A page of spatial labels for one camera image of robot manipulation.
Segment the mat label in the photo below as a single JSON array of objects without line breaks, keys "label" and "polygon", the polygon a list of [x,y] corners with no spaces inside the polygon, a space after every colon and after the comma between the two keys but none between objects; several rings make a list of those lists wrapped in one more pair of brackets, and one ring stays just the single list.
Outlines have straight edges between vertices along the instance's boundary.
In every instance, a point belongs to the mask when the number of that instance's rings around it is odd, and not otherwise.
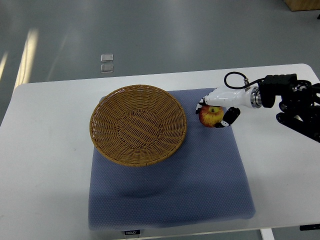
[{"label": "mat label", "polygon": [[140,234],[140,230],[124,231],[124,235],[138,235],[138,234]]}]

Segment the white table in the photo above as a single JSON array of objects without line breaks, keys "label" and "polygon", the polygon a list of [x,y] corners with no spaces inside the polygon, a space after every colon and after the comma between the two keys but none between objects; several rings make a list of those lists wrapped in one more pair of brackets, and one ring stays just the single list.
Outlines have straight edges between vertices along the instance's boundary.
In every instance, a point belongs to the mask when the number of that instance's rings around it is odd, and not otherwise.
[{"label": "white table", "polygon": [[[0,239],[123,238],[118,231],[88,228],[94,147],[89,120],[100,98],[134,84],[167,91],[214,88],[235,70],[251,81],[292,73],[319,81],[308,65],[294,64],[19,86],[0,127]],[[320,223],[320,144],[279,124],[278,102],[273,108],[241,107],[232,125],[256,208],[252,219],[146,229],[140,238]]]}]

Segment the woven basket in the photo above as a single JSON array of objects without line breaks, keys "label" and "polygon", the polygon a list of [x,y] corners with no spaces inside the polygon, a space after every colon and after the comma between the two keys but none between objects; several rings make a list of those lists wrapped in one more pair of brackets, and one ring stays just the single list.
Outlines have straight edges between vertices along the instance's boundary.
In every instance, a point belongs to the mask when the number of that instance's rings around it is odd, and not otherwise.
[{"label": "woven basket", "polygon": [[90,135],[107,159],[130,167],[156,164],[182,144],[187,118],[168,92],[149,85],[122,87],[93,111]]}]

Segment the black cable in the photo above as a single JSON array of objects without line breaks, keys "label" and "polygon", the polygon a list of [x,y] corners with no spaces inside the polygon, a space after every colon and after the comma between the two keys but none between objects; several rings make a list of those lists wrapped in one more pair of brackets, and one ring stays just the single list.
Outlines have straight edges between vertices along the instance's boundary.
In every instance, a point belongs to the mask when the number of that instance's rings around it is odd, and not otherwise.
[{"label": "black cable", "polygon": [[238,71],[231,71],[231,72],[229,72],[227,75],[224,76],[224,84],[225,84],[228,88],[230,88],[230,89],[245,89],[245,88],[250,87],[251,85],[256,84],[256,83],[259,83],[259,82],[261,82],[261,81],[263,80],[263,78],[261,78],[261,79],[255,80],[255,81],[253,81],[253,82],[250,82],[249,84],[244,85],[244,86],[230,86],[230,85],[227,83],[227,77],[228,77],[229,75],[231,75],[231,74],[238,74],[238,75],[242,76],[244,79],[247,78],[246,75],[244,75],[244,74],[241,73],[241,72],[238,72]]}]

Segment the basket rim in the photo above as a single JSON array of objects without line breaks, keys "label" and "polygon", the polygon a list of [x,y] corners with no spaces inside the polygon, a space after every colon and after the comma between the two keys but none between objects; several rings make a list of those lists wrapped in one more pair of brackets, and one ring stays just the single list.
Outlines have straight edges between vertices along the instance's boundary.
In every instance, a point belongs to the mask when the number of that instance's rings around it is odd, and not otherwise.
[{"label": "basket rim", "polygon": [[[152,160],[152,161],[147,161],[147,162],[144,162],[144,163],[126,163],[126,162],[121,162],[119,160],[116,160],[116,159],[113,159],[112,157],[108,156],[104,150],[99,146],[99,143],[96,141],[95,137],[94,137],[94,134],[93,134],[93,119],[94,119],[94,116],[98,110],[98,108],[100,108],[108,98],[110,98],[111,96],[115,95],[116,93],[120,92],[120,91],[123,91],[125,89],[132,89],[132,88],[149,88],[149,89],[154,89],[154,90],[158,90],[160,91],[161,93],[165,94],[167,97],[169,97],[171,100],[173,100],[178,108],[180,109],[180,112],[182,114],[182,117],[183,117],[183,132],[182,132],[182,136],[178,142],[178,144],[176,144],[176,146],[174,147],[173,150],[169,151],[166,155],[162,156],[162,157],[159,157],[159,158],[155,158],[155,160]],[[181,144],[184,142],[185,138],[186,138],[186,135],[187,135],[187,117],[186,117],[186,113],[185,113],[185,110],[184,108],[182,107],[181,103],[174,97],[172,96],[169,92],[159,88],[159,87],[156,87],[156,86],[152,86],[152,85],[147,85],[147,84],[134,84],[134,85],[128,85],[128,86],[123,86],[123,87],[120,87],[112,92],[110,92],[108,95],[106,95],[105,97],[103,97],[100,102],[97,104],[97,106],[94,108],[93,110],[93,113],[91,115],[91,118],[90,118],[90,122],[89,122],[89,131],[90,131],[90,137],[91,137],[91,140],[93,142],[93,145],[94,147],[99,151],[100,154],[102,154],[106,159],[116,163],[116,164],[120,164],[120,165],[123,165],[123,166],[127,166],[127,167],[146,167],[146,166],[150,166],[150,165],[153,165],[153,164],[157,164],[167,158],[169,158],[170,156],[172,156],[181,146]]]}]

